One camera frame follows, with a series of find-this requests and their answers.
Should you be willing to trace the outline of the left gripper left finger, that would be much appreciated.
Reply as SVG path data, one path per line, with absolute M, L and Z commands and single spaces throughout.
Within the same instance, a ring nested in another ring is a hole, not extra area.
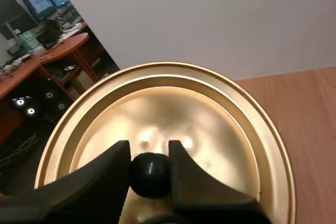
M 118 223 L 129 190 L 130 144 L 118 141 L 82 168 L 1 201 L 1 223 Z

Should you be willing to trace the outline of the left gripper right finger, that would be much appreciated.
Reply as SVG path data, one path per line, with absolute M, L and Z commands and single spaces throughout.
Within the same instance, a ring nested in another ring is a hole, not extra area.
M 173 209 L 190 223 L 270 222 L 256 198 L 205 172 L 180 141 L 169 141 L 169 159 Z

